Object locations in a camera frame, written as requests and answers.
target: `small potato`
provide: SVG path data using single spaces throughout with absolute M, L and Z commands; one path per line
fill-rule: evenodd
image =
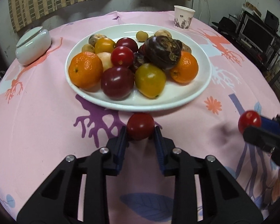
M 104 71 L 113 67 L 113 64 L 111 62 L 111 53 L 101 52 L 101 53 L 98 53 L 97 56 L 101 59 L 101 61 L 103 63 Z
M 91 44 L 86 44 L 82 47 L 82 52 L 85 51 L 94 53 L 94 47 Z
M 148 33 L 146 32 L 143 32 L 143 31 L 139 31 L 137 32 L 136 34 L 136 39 L 139 41 L 139 42 L 144 42 L 146 41 L 148 38 Z
M 184 44 L 183 42 L 182 42 L 182 49 L 181 50 L 192 53 L 192 49 L 189 46 L 187 46 L 186 44 Z
M 157 32 L 155 32 L 155 36 L 160 36 L 160 35 L 172 38 L 171 33 L 169 33 L 167 30 L 164 29 L 160 29 Z
M 107 38 L 107 36 L 106 35 L 100 35 L 100 34 L 91 35 L 89 40 L 88 40 L 88 43 L 91 44 L 92 46 L 95 46 L 96 42 L 101 38 Z

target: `container lid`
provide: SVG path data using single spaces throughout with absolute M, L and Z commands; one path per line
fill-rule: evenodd
M 35 37 L 42 29 L 43 29 L 43 27 L 35 27 L 35 28 L 31 29 L 30 31 L 28 31 L 26 34 L 24 34 L 20 38 L 19 42 L 17 43 L 17 48 L 21 47 L 27 41 L 29 41 L 33 37 Z

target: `orange flower pattern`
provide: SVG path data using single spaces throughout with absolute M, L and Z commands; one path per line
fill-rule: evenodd
M 207 98 L 206 101 L 204 101 L 206 103 L 206 107 L 208 108 L 209 111 L 212 111 L 213 114 L 219 114 L 218 111 L 222 111 L 222 105 L 221 102 L 219 102 L 218 100 L 214 99 L 212 96 L 210 98 Z

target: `orange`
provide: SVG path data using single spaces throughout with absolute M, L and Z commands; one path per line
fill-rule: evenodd
M 73 84 L 82 89 L 95 86 L 103 75 L 101 59 L 92 52 L 81 52 L 71 61 L 68 75 Z
M 182 51 L 177 65 L 170 70 L 170 76 L 178 83 L 189 83 L 198 74 L 198 63 L 191 53 Z

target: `tablecloth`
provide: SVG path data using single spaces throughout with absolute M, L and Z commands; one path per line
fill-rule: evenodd
M 137 23 L 174 29 L 173 20 L 169 11 L 112 12 L 76 21 L 51 30 L 51 47 L 33 64 L 12 63 L 0 83 L 0 202 L 14 218 L 65 156 L 79 158 L 105 146 L 132 115 L 94 105 L 69 87 L 64 64 L 74 45 L 105 27 Z M 260 71 L 208 25 L 193 19 L 181 32 L 209 56 L 211 83 L 194 101 L 152 116 L 177 147 L 201 158 L 215 155 L 263 208 L 278 169 L 267 154 L 244 142 L 237 122 L 251 109 L 275 117 L 280 104 Z M 107 192 L 111 223 L 170 221 L 174 179 L 162 176 L 150 140 L 127 148 L 122 172 L 107 178 Z M 201 217 L 201 201 L 198 206 Z

